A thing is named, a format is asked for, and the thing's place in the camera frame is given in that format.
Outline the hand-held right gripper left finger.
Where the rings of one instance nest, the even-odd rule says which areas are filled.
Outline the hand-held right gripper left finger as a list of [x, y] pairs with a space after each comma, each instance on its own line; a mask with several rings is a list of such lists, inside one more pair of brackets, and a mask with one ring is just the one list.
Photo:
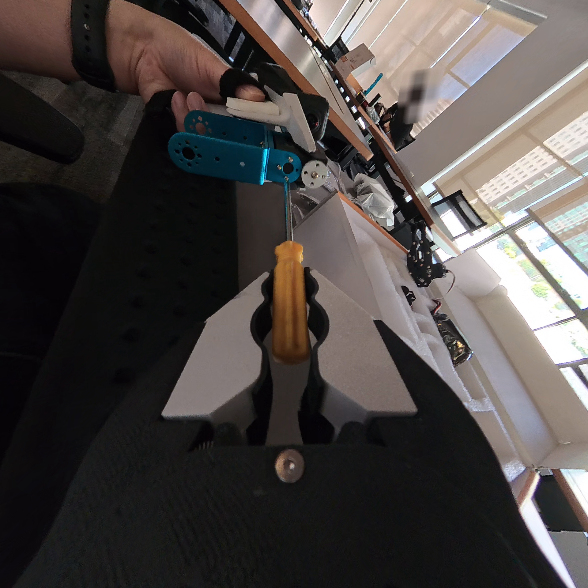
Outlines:
[[269, 352], [273, 272], [261, 274], [206, 322], [162, 417], [234, 424], [268, 433], [273, 399]]

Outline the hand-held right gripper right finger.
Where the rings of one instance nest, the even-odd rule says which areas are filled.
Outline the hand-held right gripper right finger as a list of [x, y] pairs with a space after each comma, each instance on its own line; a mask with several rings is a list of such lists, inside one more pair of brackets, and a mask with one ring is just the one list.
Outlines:
[[317, 270], [305, 270], [313, 337], [305, 388], [305, 438], [335, 439], [347, 423], [417, 413], [374, 320]]

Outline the yellow handled screwdriver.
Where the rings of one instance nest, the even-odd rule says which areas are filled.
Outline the yellow handled screwdriver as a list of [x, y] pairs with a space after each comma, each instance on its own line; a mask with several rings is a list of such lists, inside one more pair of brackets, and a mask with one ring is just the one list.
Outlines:
[[285, 365], [302, 364], [310, 357], [307, 325], [303, 246], [293, 239], [290, 182], [284, 178], [286, 239], [275, 247], [273, 271], [272, 355]]

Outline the blue servo bracket assembly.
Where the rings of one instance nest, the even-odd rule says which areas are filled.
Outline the blue servo bracket assembly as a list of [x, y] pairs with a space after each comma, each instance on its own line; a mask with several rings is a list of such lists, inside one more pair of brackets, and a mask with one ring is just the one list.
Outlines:
[[200, 110], [191, 111], [184, 125], [169, 139], [168, 152], [187, 173], [253, 185], [288, 180], [312, 189], [327, 181], [325, 153], [305, 151], [283, 129]]

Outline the long wooden desk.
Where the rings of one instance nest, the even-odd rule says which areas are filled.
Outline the long wooden desk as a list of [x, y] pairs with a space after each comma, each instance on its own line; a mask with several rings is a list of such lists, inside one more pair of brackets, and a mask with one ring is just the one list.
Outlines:
[[373, 153], [327, 67], [278, 5], [274, 1], [220, 3], [302, 91], [328, 100], [329, 120], [366, 160], [371, 159]]
[[334, 79], [337, 90], [342, 94], [346, 108], [353, 115], [354, 120], [359, 125], [359, 130], [363, 133], [373, 153], [372, 158], [369, 160], [365, 159], [357, 150], [353, 156], [347, 154], [343, 158], [341, 168], [346, 172], [350, 172], [352, 176], [355, 176], [359, 170], [363, 170], [380, 179], [389, 178], [393, 181], [394, 178], [398, 178], [398, 183], [401, 184], [405, 191], [402, 198], [406, 204], [405, 208], [408, 210], [408, 212], [403, 213], [403, 216], [408, 217], [413, 209], [417, 210], [415, 217], [422, 217], [430, 223], [431, 230], [435, 235], [435, 242], [439, 243], [439, 247], [448, 255], [459, 255], [459, 249], [442, 224], [440, 215], [433, 209], [423, 190], [416, 185], [413, 174], [399, 160], [394, 143], [386, 135], [380, 123], [376, 123], [371, 114], [368, 113], [370, 100], [364, 99], [363, 102], [359, 100], [366, 91], [361, 87], [354, 74], [350, 73], [347, 77], [342, 77], [342, 68], [329, 58], [329, 56], [333, 55], [334, 47], [325, 48], [319, 34], [312, 28], [302, 13], [296, 10], [294, 3], [291, 1], [276, 1], [276, 4], [293, 22], [300, 34], [318, 51], [320, 59], [326, 59], [326, 67]]

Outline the person's left hand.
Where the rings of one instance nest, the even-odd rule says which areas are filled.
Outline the person's left hand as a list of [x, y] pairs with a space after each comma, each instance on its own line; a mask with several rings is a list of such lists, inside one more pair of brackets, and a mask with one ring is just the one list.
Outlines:
[[125, 1], [111, 1], [107, 58], [118, 90], [144, 102], [172, 90], [178, 131], [190, 111], [220, 103], [219, 82], [229, 65], [179, 25]]

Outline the white box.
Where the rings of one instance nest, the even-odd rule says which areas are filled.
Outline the white box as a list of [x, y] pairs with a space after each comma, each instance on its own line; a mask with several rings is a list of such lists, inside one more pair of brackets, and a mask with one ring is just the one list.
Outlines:
[[356, 77], [375, 65], [375, 55], [365, 43], [360, 43], [338, 59], [336, 68], [341, 77], [346, 79], [349, 75]]

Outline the clear plastic bag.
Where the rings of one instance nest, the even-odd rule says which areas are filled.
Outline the clear plastic bag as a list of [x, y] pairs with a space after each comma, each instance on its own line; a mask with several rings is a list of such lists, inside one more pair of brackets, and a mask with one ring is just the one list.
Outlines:
[[385, 187], [376, 179], [358, 173], [354, 179], [352, 201], [379, 226], [391, 230], [394, 226], [395, 202]]

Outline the window roller blind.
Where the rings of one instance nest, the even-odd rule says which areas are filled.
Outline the window roller blind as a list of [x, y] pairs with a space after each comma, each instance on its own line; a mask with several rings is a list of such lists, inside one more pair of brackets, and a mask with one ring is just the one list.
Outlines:
[[523, 1], [359, 1], [341, 31], [349, 48], [365, 46], [376, 64], [357, 74], [368, 88], [397, 95], [418, 70], [432, 70], [455, 100], [547, 19]]

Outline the white foam packaging tray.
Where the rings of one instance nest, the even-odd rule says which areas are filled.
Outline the white foam packaging tray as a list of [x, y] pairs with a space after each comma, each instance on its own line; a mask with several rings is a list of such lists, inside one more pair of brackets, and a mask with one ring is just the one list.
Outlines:
[[[586, 456], [576, 437], [575, 404], [564, 376], [532, 334], [499, 276], [477, 252], [449, 261], [456, 276], [419, 289], [408, 275], [406, 255], [362, 212], [340, 197], [370, 279], [382, 320], [430, 364], [477, 419], [509, 480], [523, 468], [566, 469]], [[418, 297], [418, 313], [401, 285]], [[452, 366], [434, 325], [433, 299], [441, 299], [473, 349]]]

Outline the black chair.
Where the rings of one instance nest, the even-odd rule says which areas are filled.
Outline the black chair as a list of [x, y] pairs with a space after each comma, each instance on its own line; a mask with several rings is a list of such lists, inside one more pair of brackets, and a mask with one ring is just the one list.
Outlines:
[[475, 231], [488, 225], [468, 202], [461, 189], [431, 204], [451, 234], [452, 240], [471, 236]]

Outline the large window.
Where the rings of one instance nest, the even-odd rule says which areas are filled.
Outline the large window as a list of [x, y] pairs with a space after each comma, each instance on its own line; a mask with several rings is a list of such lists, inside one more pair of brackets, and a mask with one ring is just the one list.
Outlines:
[[458, 229], [587, 406], [587, 63], [432, 182], [430, 201], [460, 190], [485, 226]]

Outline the black wristband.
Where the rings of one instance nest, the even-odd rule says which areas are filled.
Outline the black wristband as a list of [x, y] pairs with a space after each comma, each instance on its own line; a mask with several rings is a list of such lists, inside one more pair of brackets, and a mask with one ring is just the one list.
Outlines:
[[115, 78], [107, 57], [109, 1], [71, 1], [72, 66], [87, 84], [115, 93]]

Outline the black metal robot bracket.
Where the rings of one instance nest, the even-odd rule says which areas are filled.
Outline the black metal robot bracket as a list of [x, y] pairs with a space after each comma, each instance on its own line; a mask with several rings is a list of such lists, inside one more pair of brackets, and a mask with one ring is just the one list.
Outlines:
[[434, 279], [451, 274], [452, 284], [450, 292], [455, 284], [456, 276], [447, 269], [443, 263], [435, 263], [433, 260], [433, 241], [427, 236], [428, 225], [425, 221], [410, 223], [411, 244], [407, 254], [407, 269], [418, 288], [427, 288]]

